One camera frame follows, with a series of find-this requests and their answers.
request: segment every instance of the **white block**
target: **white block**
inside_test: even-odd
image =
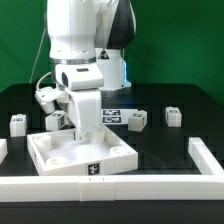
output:
[[[213,175],[116,175],[114,200],[223,200],[223,185]]]
[[[6,139],[0,139],[0,164],[8,154]]]
[[[1,177],[1,202],[78,201],[79,177]]]
[[[147,112],[144,110],[133,113],[128,119],[128,130],[140,132],[147,123]]]
[[[113,201],[114,177],[80,177],[80,201]]]
[[[166,122],[168,127],[181,127],[182,114],[178,107],[166,107]]]
[[[104,160],[104,175],[122,173],[138,169],[138,154],[130,153],[111,155],[110,159]]]
[[[224,170],[200,138],[190,138],[188,152],[202,175],[223,175]]]
[[[47,131],[58,131],[65,126],[65,112],[56,110],[45,118]]]
[[[19,137],[26,135],[26,115],[13,115],[10,121],[10,135],[11,137]]]

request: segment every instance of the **cable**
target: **cable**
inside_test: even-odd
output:
[[[42,76],[38,82],[37,82],[37,85],[36,85],[36,90],[39,90],[40,89],[40,83],[47,77],[47,76],[50,76],[51,75],[51,72],[48,72],[47,74],[45,74],[44,76]]]
[[[44,31],[43,31],[43,34],[42,34],[42,37],[41,37],[41,41],[40,41],[40,46],[39,46],[37,56],[36,56],[36,59],[35,59],[34,65],[33,65],[33,69],[32,69],[32,73],[31,73],[31,76],[30,76],[30,82],[29,83],[32,83],[32,80],[33,80],[36,64],[37,64],[37,61],[39,59],[40,52],[41,52],[41,49],[42,49],[42,46],[43,46],[45,33],[46,33],[46,29],[44,28]]]

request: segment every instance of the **white plastic part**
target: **white plastic part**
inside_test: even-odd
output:
[[[126,78],[126,63],[121,58],[120,50],[97,48],[96,54],[97,65],[104,77],[104,86],[100,90],[116,91],[131,87],[131,83]]]
[[[96,63],[56,65],[56,80],[70,90],[98,88],[104,83],[103,75]]]
[[[88,139],[91,143],[94,143],[94,144],[99,144],[104,142],[105,128],[101,126],[97,131],[89,132]]]
[[[80,201],[113,201],[113,176],[80,177]]]
[[[141,132],[142,129],[147,124],[147,112],[146,111],[137,111],[131,115],[128,119],[128,130]]]
[[[200,139],[189,139],[189,152],[201,154],[195,162],[211,167],[211,155],[202,156],[207,150]],[[0,201],[224,200],[224,175],[216,168],[211,175],[0,177]]]
[[[52,157],[46,160],[47,168],[57,168],[66,165],[66,159],[64,157]]]
[[[95,57],[93,1],[48,0],[47,21],[51,58],[78,60]]]
[[[189,154],[203,175],[223,175],[224,170],[200,138],[190,138]]]
[[[65,91],[71,96],[67,106],[69,120],[80,130],[92,131],[100,126],[101,93],[99,89]]]
[[[13,115],[9,126],[11,137],[25,136],[27,129],[26,115]]]
[[[65,112],[56,110],[51,115],[45,118],[47,131],[58,131],[66,125]]]
[[[45,87],[45,88],[39,89],[35,93],[35,98],[37,102],[40,104],[41,108],[44,110],[46,114],[50,114],[55,111],[55,106],[53,102],[54,99],[46,100],[46,96],[48,97],[49,95],[51,96],[53,94],[54,94],[54,90],[52,87]]]
[[[8,154],[6,139],[0,139],[0,164]]]
[[[39,134],[33,137],[33,141],[40,152],[49,152],[51,150],[51,136]]]
[[[103,142],[101,135],[95,135],[91,141],[79,143],[74,140],[74,129],[42,133],[51,136],[50,151],[41,150],[41,144],[34,141],[40,134],[28,135],[28,150],[39,175],[109,175],[137,169],[138,153],[107,127],[102,128]],[[116,156],[115,150],[111,155],[115,146],[120,149]],[[55,157],[63,157],[66,163],[57,162]],[[48,165],[49,161],[57,163],[56,166]]]
[[[182,114],[178,107],[166,107],[165,117],[168,127],[181,127]]]

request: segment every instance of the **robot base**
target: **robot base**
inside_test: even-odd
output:
[[[116,97],[116,96],[121,96],[121,95],[126,95],[131,93],[131,83],[128,82],[125,86],[123,86],[120,89],[113,89],[113,90],[108,90],[99,88],[101,91],[101,96],[102,97]]]
[[[102,143],[75,141],[75,129],[28,135],[28,150],[39,175],[109,175],[137,169],[138,153],[103,128]]]

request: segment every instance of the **blue light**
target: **blue light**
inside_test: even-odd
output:
[[[125,84],[128,82],[127,80],[127,63],[124,62],[124,82]]]

